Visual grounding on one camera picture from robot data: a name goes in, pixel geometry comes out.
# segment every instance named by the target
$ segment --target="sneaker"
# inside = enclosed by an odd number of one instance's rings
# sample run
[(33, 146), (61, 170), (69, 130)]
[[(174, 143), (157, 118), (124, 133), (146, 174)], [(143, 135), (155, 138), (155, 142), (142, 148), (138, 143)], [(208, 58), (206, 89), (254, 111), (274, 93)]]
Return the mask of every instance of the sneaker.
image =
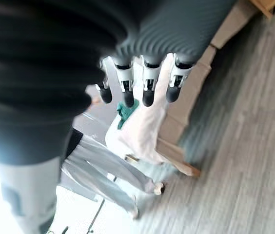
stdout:
[(165, 191), (165, 185), (161, 182), (155, 184), (154, 188), (154, 194), (156, 195), (162, 195)]

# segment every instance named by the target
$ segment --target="laminate flooring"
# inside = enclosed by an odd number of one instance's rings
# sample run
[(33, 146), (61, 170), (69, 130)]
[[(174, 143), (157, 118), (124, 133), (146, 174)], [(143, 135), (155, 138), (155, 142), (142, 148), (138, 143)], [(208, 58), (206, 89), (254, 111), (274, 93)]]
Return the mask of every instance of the laminate flooring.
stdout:
[(137, 163), (162, 196), (137, 195), (141, 219), (107, 203), (94, 234), (275, 234), (275, 16), (256, 16), (222, 50), (180, 145), (199, 179)]

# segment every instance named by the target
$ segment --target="leg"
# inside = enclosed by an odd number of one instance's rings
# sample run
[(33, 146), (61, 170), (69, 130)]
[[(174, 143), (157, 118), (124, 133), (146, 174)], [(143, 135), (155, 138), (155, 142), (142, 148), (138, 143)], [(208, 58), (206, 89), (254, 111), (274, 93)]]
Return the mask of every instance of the leg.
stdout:
[(84, 136), (75, 152), (80, 160), (87, 160), (144, 192), (153, 193), (157, 187), (151, 178), (90, 137)]
[(134, 201), (118, 185), (86, 161), (83, 161), (82, 164), (79, 161), (76, 162), (74, 152), (64, 161), (61, 170), (79, 185), (87, 189), (90, 188), (96, 194), (118, 204), (126, 211), (130, 212), (136, 209)]

